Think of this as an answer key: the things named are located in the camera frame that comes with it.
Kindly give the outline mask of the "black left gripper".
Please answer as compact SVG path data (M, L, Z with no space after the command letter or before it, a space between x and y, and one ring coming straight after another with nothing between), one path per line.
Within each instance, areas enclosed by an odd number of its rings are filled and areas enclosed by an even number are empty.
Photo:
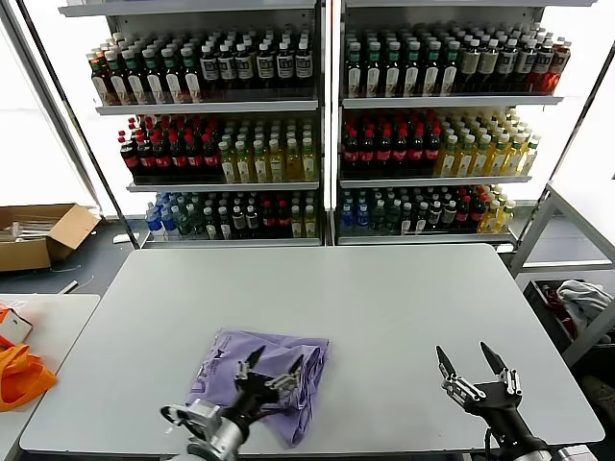
M250 425L256 421L264 405L278 402L277 390L293 390L300 382L303 355L295 360L287 372L276 377L250 376L264 350L265 346L261 346L252 351L246 359L239 361L234 380L237 393L231 405L223 410L223 417L237 425Z

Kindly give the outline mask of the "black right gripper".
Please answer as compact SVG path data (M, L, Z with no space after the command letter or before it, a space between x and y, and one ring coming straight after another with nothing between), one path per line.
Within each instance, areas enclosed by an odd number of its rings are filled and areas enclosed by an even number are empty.
M484 419L501 447L512 447L528 440L532 434L521 417L518 406L522 394L519 374L508 368L502 357L486 343L481 351L498 381L476 384L459 376L448 355L436 346L438 369L443 376L441 387L453 400L465 400L467 413Z

